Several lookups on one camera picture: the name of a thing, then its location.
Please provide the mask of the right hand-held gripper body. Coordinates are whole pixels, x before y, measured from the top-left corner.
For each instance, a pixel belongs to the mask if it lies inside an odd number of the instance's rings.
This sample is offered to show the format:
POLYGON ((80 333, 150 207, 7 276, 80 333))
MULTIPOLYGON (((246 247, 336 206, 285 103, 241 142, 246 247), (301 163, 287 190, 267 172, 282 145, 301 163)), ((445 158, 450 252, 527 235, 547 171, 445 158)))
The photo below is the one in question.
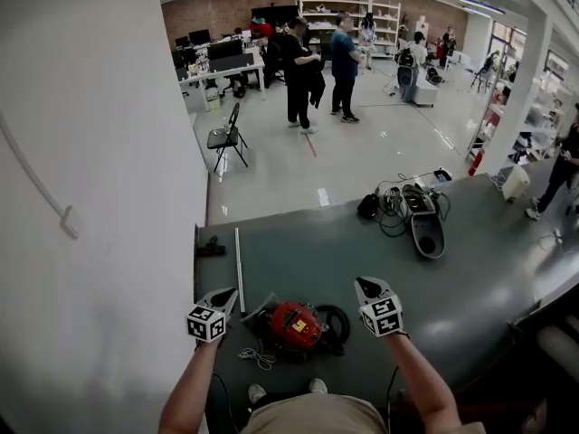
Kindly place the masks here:
POLYGON ((403 308, 399 297, 380 278, 358 277, 354 281, 358 313, 375 336, 403 334, 403 308))

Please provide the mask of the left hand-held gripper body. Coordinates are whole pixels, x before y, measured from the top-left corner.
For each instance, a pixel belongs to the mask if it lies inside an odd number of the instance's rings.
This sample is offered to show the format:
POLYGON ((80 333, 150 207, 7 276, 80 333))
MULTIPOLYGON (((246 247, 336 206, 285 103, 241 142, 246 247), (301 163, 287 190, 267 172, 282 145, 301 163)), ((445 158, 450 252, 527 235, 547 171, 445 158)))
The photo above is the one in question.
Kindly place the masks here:
POLYGON ((223 337, 238 296, 236 288, 220 288, 205 294, 185 316, 187 333, 205 344, 223 337))

